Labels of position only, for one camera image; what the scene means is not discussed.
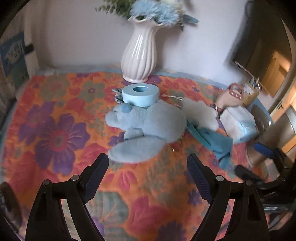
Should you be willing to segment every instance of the wooden door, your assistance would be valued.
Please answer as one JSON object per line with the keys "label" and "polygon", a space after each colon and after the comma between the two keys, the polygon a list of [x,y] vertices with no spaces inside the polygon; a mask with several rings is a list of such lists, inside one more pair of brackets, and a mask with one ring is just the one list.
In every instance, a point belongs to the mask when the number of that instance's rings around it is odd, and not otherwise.
{"label": "wooden door", "polygon": [[274,52],[267,71],[261,80],[263,88],[273,98],[280,89],[290,69],[291,63],[277,51]]}

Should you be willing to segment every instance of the blue cloth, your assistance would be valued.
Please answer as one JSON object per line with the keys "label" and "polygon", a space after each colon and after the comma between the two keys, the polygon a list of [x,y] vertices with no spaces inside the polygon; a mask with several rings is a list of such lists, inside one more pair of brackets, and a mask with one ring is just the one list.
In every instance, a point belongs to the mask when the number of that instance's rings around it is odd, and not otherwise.
{"label": "blue cloth", "polygon": [[217,160],[219,161],[220,168],[227,168],[231,160],[231,151],[233,146],[232,138],[206,128],[197,129],[188,120],[187,130],[205,148],[215,154]]}

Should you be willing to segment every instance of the wall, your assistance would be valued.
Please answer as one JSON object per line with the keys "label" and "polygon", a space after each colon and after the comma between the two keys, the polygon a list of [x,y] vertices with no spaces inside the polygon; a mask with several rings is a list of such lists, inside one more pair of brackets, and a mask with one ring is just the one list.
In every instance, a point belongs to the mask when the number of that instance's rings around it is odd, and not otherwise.
{"label": "wall", "polygon": [[[32,0],[32,39],[45,68],[119,63],[133,26],[125,19],[95,12],[102,0]],[[246,0],[191,0],[186,12],[200,23],[161,29],[157,65],[229,85],[246,74],[231,63]]]}
{"label": "wall", "polygon": [[284,24],[285,29],[287,31],[287,35],[290,42],[291,52],[292,52],[292,63],[291,67],[286,75],[286,78],[284,79],[284,82],[282,83],[280,89],[276,93],[275,97],[272,98],[264,89],[261,91],[261,93],[258,96],[258,99],[261,101],[263,106],[271,112],[277,103],[283,98],[283,95],[286,93],[289,85],[291,85],[293,79],[295,78],[295,71],[296,71],[296,41],[294,37],[292,36],[290,30],[288,27]]}

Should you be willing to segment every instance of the floral bedspread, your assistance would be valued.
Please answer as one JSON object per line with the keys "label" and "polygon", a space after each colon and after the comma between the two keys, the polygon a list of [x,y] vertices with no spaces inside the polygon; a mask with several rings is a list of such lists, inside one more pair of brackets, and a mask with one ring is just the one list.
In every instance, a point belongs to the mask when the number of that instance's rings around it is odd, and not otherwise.
{"label": "floral bedspread", "polygon": [[[207,105],[221,92],[185,78],[151,76],[148,83],[157,85],[161,96],[186,96]],[[1,164],[1,179],[11,184],[22,209],[22,236],[44,179],[59,182],[80,174],[100,153],[123,141],[124,133],[108,127],[104,117],[116,105],[112,89],[128,84],[120,74],[107,72],[32,78],[11,121]],[[209,205],[193,183],[186,157],[195,153],[215,174],[239,181],[233,167],[247,165],[244,149],[244,144],[234,146],[224,171],[212,152],[185,133],[181,142],[166,145],[145,163],[110,162],[87,207],[107,241],[189,241]],[[79,239],[66,202],[63,207],[71,235]],[[230,202],[219,238],[225,234],[232,207]]]}

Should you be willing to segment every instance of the ribbed vase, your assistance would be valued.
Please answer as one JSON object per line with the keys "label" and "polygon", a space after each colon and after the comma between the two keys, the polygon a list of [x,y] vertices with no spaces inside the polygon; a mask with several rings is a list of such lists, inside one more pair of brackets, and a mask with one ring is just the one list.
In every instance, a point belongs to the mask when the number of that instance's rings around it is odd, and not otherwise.
{"label": "ribbed vase", "polygon": [[131,83],[144,83],[156,65],[155,34],[165,25],[134,17],[130,17],[129,21],[134,23],[135,30],[122,56],[123,78]]}

